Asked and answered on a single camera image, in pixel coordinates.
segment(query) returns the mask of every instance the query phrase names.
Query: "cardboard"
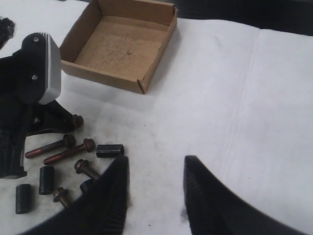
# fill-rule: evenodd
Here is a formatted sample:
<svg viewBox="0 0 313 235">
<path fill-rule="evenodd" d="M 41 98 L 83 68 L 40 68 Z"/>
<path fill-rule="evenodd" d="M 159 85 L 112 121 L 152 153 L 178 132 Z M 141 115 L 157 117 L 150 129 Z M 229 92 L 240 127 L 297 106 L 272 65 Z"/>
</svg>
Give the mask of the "cardboard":
<svg viewBox="0 0 313 235">
<path fill-rule="evenodd" d="M 144 94 L 177 25 L 171 3 L 92 0 L 60 49 L 65 73 Z"/>
</svg>

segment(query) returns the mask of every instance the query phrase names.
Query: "screw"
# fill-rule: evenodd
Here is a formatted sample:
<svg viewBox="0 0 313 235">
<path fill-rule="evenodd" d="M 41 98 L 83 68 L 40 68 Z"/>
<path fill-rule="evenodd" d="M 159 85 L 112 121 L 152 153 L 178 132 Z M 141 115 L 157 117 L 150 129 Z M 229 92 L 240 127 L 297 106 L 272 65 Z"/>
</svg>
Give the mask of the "screw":
<svg viewBox="0 0 313 235">
<path fill-rule="evenodd" d="M 95 148 L 96 148 L 96 144 L 95 144 L 93 139 L 84 139 L 83 144 L 76 146 L 76 147 L 73 147 L 67 151 L 62 152 L 62 153 L 56 154 L 52 157 L 46 158 L 44 160 L 44 164 L 45 165 L 51 165 L 51 164 L 56 163 L 62 159 L 68 158 L 74 154 L 81 153 L 84 151 L 87 151 L 90 153 Z"/>
<path fill-rule="evenodd" d="M 47 153 L 47 152 L 50 152 L 52 150 L 55 150 L 55 149 L 58 149 L 61 147 L 72 148 L 75 144 L 76 144 L 76 139 L 74 136 L 64 135 L 63 140 L 60 140 L 60 141 L 45 145 L 43 147 L 36 148 L 32 151 L 29 151 L 29 152 L 25 153 L 25 157 L 28 159 L 34 158 L 34 157 L 37 157 L 43 153 Z"/>
<path fill-rule="evenodd" d="M 82 160 L 82 159 L 78 160 L 75 163 L 74 168 L 75 168 L 77 174 L 80 174 L 83 172 L 87 176 L 92 178 L 94 181 L 96 181 L 100 178 L 100 175 L 97 172 L 95 172 L 95 170 L 89 166 L 89 162 L 87 160 Z"/>
<path fill-rule="evenodd" d="M 74 125 L 74 128 L 77 129 L 84 124 L 84 119 L 82 116 L 78 116 L 78 115 L 74 114 L 72 123 Z"/>
<path fill-rule="evenodd" d="M 61 202 L 61 204 L 65 207 L 68 208 L 70 206 L 70 201 L 67 198 L 68 195 L 68 190 L 64 189 L 62 187 L 57 188 L 53 192 L 53 201 L 54 202 Z"/>
</svg>

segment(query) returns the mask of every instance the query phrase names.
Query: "car part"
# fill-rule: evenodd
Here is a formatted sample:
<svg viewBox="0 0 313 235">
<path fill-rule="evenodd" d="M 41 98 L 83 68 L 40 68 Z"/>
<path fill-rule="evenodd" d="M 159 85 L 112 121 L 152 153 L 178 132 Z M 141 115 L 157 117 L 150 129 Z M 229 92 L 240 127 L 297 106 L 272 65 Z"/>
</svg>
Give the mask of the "car part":
<svg viewBox="0 0 313 235">
<path fill-rule="evenodd" d="M 28 35 L 20 50 L 0 58 L 0 68 L 0 178 L 17 179 L 27 175 L 27 136 L 68 133 L 83 118 L 55 100 L 61 92 L 61 57 L 49 34 Z"/>
<path fill-rule="evenodd" d="M 67 198 L 67 195 L 68 195 L 67 189 L 64 189 L 62 187 L 57 188 L 53 192 L 53 201 L 54 202 L 60 202 L 64 206 L 64 208 L 68 208 L 70 206 L 71 202 Z"/>
<path fill-rule="evenodd" d="M 87 176 L 92 178 L 94 181 L 96 181 L 100 178 L 100 175 L 97 172 L 95 172 L 95 170 L 89 166 L 88 160 L 82 160 L 82 159 L 78 160 L 75 163 L 74 168 L 75 168 L 77 174 L 85 173 Z"/>
<path fill-rule="evenodd" d="M 94 181 L 92 179 L 86 180 L 79 187 L 82 193 L 87 193 L 94 186 Z"/>
<path fill-rule="evenodd" d="M 31 185 L 23 184 L 16 187 L 15 214 L 26 214 L 32 208 Z"/>
<path fill-rule="evenodd" d="M 57 163 L 59 162 L 60 160 L 62 159 L 65 159 L 65 158 L 68 158 L 68 157 L 71 157 L 77 153 L 81 153 L 81 152 L 92 152 L 94 149 L 96 148 L 96 144 L 94 142 L 93 139 L 84 139 L 84 143 L 79 145 L 79 146 L 76 146 L 76 147 L 73 147 L 69 150 L 66 150 L 62 153 L 59 153 L 59 154 L 56 154 L 52 157 L 49 157 L 49 158 L 46 158 L 44 160 L 44 164 L 45 165 L 51 165 L 51 164 L 54 164 L 54 163 Z"/>
<path fill-rule="evenodd" d="M 96 148 L 98 158 L 116 158 L 124 156 L 124 145 L 122 144 L 100 144 Z"/>
<path fill-rule="evenodd" d="M 116 158 L 90 191 L 23 235 L 122 235 L 129 180 L 128 158 Z"/>
<path fill-rule="evenodd" d="M 196 156 L 185 158 L 183 185 L 193 235 L 303 235 L 240 199 Z"/>
<path fill-rule="evenodd" d="M 64 135 L 63 136 L 63 140 L 45 145 L 43 147 L 34 149 L 32 151 L 29 151 L 27 153 L 25 153 L 25 157 L 26 158 L 34 158 L 37 157 L 43 153 L 47 153 L 50 152 L 52 150 L 61 148 L 61 147 L 66 147 L 66 148 L 72 148 L 74 145 L 76 144 L 76 139 L 74 136 L 72 135 Z"/>
<path fill-rule="evenodd" d="M 54 191 L 54 167 L 51 165 L 40 168 L 39 195 L 48 195 Z"/>
</svg>

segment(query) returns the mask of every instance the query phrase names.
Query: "table surface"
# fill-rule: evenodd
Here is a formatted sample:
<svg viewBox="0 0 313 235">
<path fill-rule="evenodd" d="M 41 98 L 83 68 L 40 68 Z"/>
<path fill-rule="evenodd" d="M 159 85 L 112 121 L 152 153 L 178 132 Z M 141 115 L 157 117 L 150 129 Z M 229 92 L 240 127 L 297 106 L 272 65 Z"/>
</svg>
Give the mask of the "table surface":
<svg viewBox="0 0 313 235">
<path fill-rule="evenodd" d="M 84 2 L 2 0 L 0 15 L 17 23 L 10 55 L 23 38 L 49 32 L 60 45 Z M 57 99 L 85 126 L 81 142 L 122 143 L 130 158 L 126 235 L 190 234 L 182 179 L 185 155 L 197 155 L 232 191 L 268 215 L 313 233 L 313 39 L 226 21 L 179 19 L 146 95 L 62 74 Z M 26 151 L 61 134 L 29 137 Z M 25 160 L 28 176 L 0 180 L 1 233 L 25 231 L 62 206 L 39 196 L 43 157 Z M 103 172 L 110 160 L 82 154 L 55 165 L 57 185 L 72 199 L 87 179 L 77 159 Z M 15 215 L 15 187 L 30 183 L 34 210 Z"/>
</svg>

